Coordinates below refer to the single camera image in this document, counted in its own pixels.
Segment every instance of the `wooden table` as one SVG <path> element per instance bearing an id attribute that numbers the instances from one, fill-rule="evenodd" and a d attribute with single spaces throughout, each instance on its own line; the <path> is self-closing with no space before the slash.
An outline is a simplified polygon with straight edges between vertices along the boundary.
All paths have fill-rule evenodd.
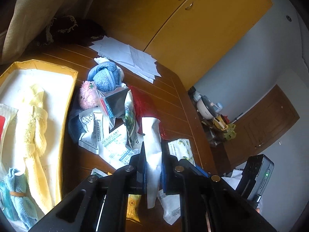
<path id="1" fill-rule="evenodd" d="M 97 52 L 86 47 L 74 44 L 53 44 L 41 49 L 40 52 L 24 54 L 19 61 L 38 59 L 77 70 L 77 91 L 82 82 L 87 80 L 89 70 L 96 65 L 93 60 L 95 57 L 98 57 Z M 179 77 L 157 63 L 158 72 L 162 77 L 156 77 L 154 84 L 151 84 L 128 69 L 122 66 L 121 68 L 125 74 L 124 83 L 139 88 L 153 99 L 168 139 L 188 138 L 196 164 L 202 166 L 207 172 L 217 173 L 197 112 Z M 98 155 L 73 144 L 66 130 L 62 158 L 63 196 L 85 179 L 93 168 L 104 172 L 115 171 Z M 138 214 L 142 226 L 127 221 L 126 231 L 180 231 L 180 219 L 173 226 L 163 220 L 163 209 L 158 200 L 154 208 L 147 209 L 146 198 L 143 197 Z"/>

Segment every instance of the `stack of paper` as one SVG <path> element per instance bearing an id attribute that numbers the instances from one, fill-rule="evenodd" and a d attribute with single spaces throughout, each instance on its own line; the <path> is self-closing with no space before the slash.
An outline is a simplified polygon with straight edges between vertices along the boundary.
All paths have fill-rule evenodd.
<path id="1" fill-rule="evenodd" d="M 107 36 L 92 43 L 94 45 L 89 48 L 97 51 L 99 56 L 119 63 L 152 84 L 155 76 L 161 76 L 157 71 L 156 60 L 145 52 Z"/>

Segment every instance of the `metal screw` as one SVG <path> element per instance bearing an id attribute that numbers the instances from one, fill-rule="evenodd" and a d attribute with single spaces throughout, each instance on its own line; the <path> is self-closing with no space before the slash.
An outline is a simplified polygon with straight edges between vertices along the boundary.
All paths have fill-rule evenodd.
<path id="1" fill-rule="evenodd" d="M 211 176 L 212 181 L 219 182 L 221 180 L 221 177 L 219 175 L 214 174 Z"/>
<path id="2" fill-rule="evenodd" d="M 125 166 L 125 171 L 127 171 L 127 172 L 131 172 L 133 169 L 134 169 L 134 166 L 131 166 L 131 165 Z"/>
<path id="3" fill-rule="evenodd" d="M 175 170 L 180 173 L 184 170 L 184 168 L 183 166 L 175 166 Z"/>
<path id="4" fill-rule="evenodd" d="M 89 182 L 95 182 L 96 180 L 98 179 L 98 176 L 96 176 L 96 175 L 94 175 L 94 174 L 92 174 L 92 175 L 90 175 L 89 177 L 88 177 L 88 181 Z"/>

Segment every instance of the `yellow cabinet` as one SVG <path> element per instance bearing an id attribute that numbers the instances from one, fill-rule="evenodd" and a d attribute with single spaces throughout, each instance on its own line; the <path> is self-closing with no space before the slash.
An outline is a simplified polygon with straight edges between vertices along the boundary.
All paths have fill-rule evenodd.
<path id="1" fill-rule="evenodd" d="M 144 50 L 185 0 L 94 0 L 88 18 L 111 36 Z"/>
<path id="2" fill-rule="evenodd" d="M 270 0 L 186 0 L 145 52 L 174 71 L 189 89 L 271 5 Z"/>

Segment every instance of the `yellow snack packet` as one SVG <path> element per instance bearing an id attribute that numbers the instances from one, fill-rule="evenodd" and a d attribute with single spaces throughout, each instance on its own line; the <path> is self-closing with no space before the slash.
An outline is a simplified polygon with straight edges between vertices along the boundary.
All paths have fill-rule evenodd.
<path id="1" fill-rule="evenodd" d="M 138 209 L 138 205 L 141 200 L 141 197 L 142 196 L 139 194 L 129 194 L 128 207 L 127 207 L 127 220 L 140 223 L 139 217 L 137 215 L 137 209 Z"/>

